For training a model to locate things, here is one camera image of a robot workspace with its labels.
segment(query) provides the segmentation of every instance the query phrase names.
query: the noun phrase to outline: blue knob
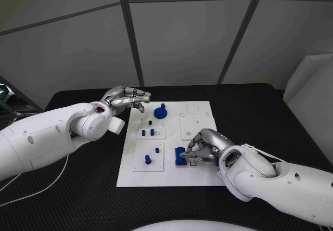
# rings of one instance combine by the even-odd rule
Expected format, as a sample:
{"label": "blue knob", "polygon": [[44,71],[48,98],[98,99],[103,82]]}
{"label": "blue knob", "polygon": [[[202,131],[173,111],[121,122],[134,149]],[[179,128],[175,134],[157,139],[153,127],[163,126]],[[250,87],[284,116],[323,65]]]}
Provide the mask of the blue knob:
{"label": "blue knob", "polygon": [[146,164],[149,165],[149,164],[152,163],[150,156],[149,156],[149,155],[146,155],[146,156],[144,156],[144,159],[146,159]]}
{"label": "blue knob", "polygon": [[166,117],[166,115],[168,115],[166,105],[162,104],[162,107],[157,107],[155,109],[155,117],[157,119],[163,119]]}

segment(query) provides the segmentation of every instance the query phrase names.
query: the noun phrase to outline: white wall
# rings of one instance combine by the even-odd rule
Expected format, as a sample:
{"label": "white wall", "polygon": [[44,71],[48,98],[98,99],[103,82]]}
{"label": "white wall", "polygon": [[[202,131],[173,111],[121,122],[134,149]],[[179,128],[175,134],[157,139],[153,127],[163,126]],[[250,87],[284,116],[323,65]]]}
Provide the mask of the white wall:
{"label": "white wall", "polygon": [[248,4],[130,4],[146,86],[217,84]]}
{"label": "white wall", "polygon": [[0,36],[0,75],[42,109],[62,90],[137,87],[121,6]]}
{"label": "white wall", "polygon": [[333,52],[333,2],[261,0],[222,84],[286,89],[306,55]]}
{"label": "white wall", "polygon": [[114,2],[119,0],[0,0],[0,31]]}

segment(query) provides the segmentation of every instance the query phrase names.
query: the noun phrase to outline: blue rectangular block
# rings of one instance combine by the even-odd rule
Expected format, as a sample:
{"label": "blue rectangular block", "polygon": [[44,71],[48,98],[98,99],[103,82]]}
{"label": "blue rectangular block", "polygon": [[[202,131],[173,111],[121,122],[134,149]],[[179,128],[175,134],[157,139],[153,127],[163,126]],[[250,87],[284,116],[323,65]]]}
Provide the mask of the blue rectangular block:
{"label": "blue rectangular block", "polygon": [[186,158],[182,158],[179,156],[181,153],[185,152],[185,148],[183,147],[175,148],[175,152],[176,152],[176,165],[186,165]]}

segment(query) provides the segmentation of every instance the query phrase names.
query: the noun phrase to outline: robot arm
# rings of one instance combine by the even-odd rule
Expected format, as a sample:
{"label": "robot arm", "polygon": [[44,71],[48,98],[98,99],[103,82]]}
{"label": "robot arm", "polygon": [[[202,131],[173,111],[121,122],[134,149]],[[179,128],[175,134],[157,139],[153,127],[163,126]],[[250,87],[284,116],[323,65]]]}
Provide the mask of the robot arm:
{"label": "robot arm", "polygon": [[[199,151],[192,151],[196,144]],[[181,157],[209,162],[217,156],[218,177],[238,199],[248,202],[258,197],[283,213],[333,227],[332,173],[286,161],[271,164],[253,146],[234,145],[221,133],[205,128]]]}
{"label": "robot arm", "polygon": [[126,108],[144,112],[152,94],[119,86],[101,101],[78,103],[19,120],[0,131],[0,180],[45,167],[107,131],[120,134],[126,122],[114,117]]}

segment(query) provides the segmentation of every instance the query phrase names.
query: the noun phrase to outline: black table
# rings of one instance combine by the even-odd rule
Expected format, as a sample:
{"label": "black table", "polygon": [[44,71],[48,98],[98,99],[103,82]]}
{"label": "black table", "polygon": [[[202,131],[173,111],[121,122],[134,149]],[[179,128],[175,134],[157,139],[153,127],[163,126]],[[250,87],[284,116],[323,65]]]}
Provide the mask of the black table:
{"label": "black table", "polygon": [[[268,84],[144,87],[152,101],[211,101],[218,131],[292,163],[333,172],[333,166]],[[108,89],[55,94],[48,110],[98,101]],[[130,111],[120,118],[129,122]],[[70,155],[55,185],[38,196],[0,208],[2,230],[129,231],[172,219],[205,219],[257,230],[316,230],[317,225],[279,212],[261,199],[245,203],[225,187],[117,188],[127,124]],[[59,160],[23,174],[0,192],[0,203],[42,190],[65,164]]]}

